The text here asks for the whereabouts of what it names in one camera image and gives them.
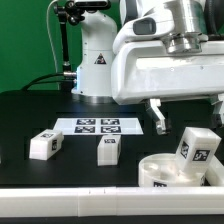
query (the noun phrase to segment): black tabletop surface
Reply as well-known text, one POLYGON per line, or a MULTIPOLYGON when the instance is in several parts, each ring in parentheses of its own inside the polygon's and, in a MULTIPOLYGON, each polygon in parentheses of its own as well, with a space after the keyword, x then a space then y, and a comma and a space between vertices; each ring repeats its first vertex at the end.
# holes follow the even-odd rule
MULTIPOLYGON (((158 136, 144 104, 91 105, 59 91, 10 91, 0 94, 0 188, 135 187, 138 163, 156 153, 175 153, 185 127, 211 127, 213 108, 206 100, 163 103, 172 132, 158 136), (144 135, 122 136, 117 166, 97 166, 99 136, 65 136, 62 149, 48 161, 29 159, 30 139, 52 129, 58 118, 137 117, 144 135)), ((216 133, 223 137, 224 132, 216 133)), ((221 142, 216 156, 224 160, 221 142)), ((95 218, 0 219, 7 223, 223 223, 223 216, 145 216, 95 218)))

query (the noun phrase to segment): white cube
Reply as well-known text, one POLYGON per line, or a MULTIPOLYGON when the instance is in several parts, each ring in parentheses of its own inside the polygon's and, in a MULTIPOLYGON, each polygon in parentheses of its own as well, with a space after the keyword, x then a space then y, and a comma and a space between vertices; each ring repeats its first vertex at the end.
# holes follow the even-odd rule
POLYGON ((176 164, 184 173, 205 173, 221 138, 206 128, 186 128, 176 151, 176 164))
POLYGON ((120 152, 120 135, 103 136, 97 148, 98 166, 117 165, 120 152))
POLYGON ((48 160, 61 149, 61 131, 45 130, 30 141, 30 159, 48 160))

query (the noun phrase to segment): printed marker sheet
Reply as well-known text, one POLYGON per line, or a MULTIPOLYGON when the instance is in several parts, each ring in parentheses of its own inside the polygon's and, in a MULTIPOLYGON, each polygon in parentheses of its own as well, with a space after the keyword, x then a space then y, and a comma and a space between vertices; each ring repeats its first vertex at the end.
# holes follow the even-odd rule
POLYGON ((143 135, 137 118, 59 118, 54 130, 64 135, 143 135))

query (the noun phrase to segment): cable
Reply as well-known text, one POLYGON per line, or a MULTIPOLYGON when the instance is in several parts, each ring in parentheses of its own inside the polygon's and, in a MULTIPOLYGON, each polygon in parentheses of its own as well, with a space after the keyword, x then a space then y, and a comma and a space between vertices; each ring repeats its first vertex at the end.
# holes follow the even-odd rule
POLYGON ((60 80, 60 81, 46 81, 46 82, 34 82, 30 83, 22 88, 23 91, 27 91, 31 86, 33 85, 40 85, 40 84, 48 84, 48 83, 62 83, 66 82, 65 80, 60 80))
POLYGON ((212 34, 218 34, 216 23, 215 23, 214 0, 208 1, 208 16, 209 16, 209 25, 210 25, 212 34))
POLYGON ((25 85, 24 87, 22 87, 21 90, 26 91, 30 86, 35 85, 35 83, 38 83, 38 81, 41 81, 43 79, 52 78, 52 77, 58 77, 58 76, 63 76, 63 73, 49 74, 49 75, 41 76, 39 78, 34 79, 33 81, 31 81, 29 84, 25 85))
POLYGON ((56 73, 58 73, 58 61, 57 61, 57 57, 56 57, 56 53, 55 53, 55 47, 54 47, 54 44, 53 44, 53 40, 52 40, 52 35, 51 35, 51 30, 50 30, 50 9, 51 9, 51 6, 58 2, 60 0, 53 0, 48 8, 47 8, 47 15, 46 15, 46 23, 47 23, 47 33, 48 33, 48 37, 49 37, 49 40, 50 40, 50 44, 51 44, 51 50, 52 50, 52 54, 53 54, 53 58, 54 58, 54 65, 55 65, 55 71, 56 73))

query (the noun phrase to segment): green background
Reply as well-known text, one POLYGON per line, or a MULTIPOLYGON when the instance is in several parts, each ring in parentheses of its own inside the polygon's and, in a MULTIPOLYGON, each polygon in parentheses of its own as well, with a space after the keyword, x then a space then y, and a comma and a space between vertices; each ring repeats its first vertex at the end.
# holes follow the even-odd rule
MULTIPOLYGON (((18 90, 33 79, 55 72, 47 34, 46 12, 51 0, 0 0, 0 92, 18 90)), ((120 26, 119 7, 104 11, 120 26)), ((50 28, 61 70, 61 34, 57 16, 50 13, 50 28)), ((73 68, 81 63, 80 25, 68 25, 70 60, 73 68)), ((32 89, 57 89, 56 84, 32 89)))

